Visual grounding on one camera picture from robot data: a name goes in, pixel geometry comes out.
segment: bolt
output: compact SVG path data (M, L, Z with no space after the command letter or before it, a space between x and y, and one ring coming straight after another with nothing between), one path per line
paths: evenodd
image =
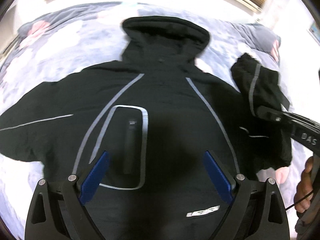
M268 179L268 182L269 182L270 184L272 184L272 185L276 183L276 181L275 181L273 178L269 178L269 179Z
M72 175L70 175L70 176L68 177L68 180L69 180L69 181L74 181L76 178L77 178L77 176L74 175L74 174L72 174Z
M44 184L45 184L45 179L39 180L38 184L39 184L40 186L44 185Z
M242 174L237 174L236 178L239 180L244 180L245 177Z

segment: black cable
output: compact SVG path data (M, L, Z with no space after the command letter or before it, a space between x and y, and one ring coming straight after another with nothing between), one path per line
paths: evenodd
M293 203L291 206L287 207L285 210L287 211L288 209L294 207L296 204L299 204L301 201L305 200L307 197L309 197L311 194L313 193L313 191L311 191L309 194L307 194L306 196L304 196L302 199L298 200L297 202Z

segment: pink flower print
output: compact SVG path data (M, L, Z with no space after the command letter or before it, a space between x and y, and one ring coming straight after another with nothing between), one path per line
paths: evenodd
M20 43L20 49L30 46L39 39L49 28L50 24L46 21L37 21L33 24L28 36Z

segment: black jacket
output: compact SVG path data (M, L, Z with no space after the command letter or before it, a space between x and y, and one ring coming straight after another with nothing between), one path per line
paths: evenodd
M137 17L123 29L131 41L122 62L43 82L3 113L0 152L41 161L53 181L107 150L110 169L87 209L108 239L207 239L227 205L202 165L204 152L213 150L233 176L255 179L260 169L290 164L270 140L277 128L253 117L233 87L194 66L210 39L203 28Z

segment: jacket sleeve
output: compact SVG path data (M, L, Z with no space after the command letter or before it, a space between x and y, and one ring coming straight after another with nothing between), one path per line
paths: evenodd
M50 150L42 120L53 117L56 82L43 82L0 116L0 153L19 161L42 161Z

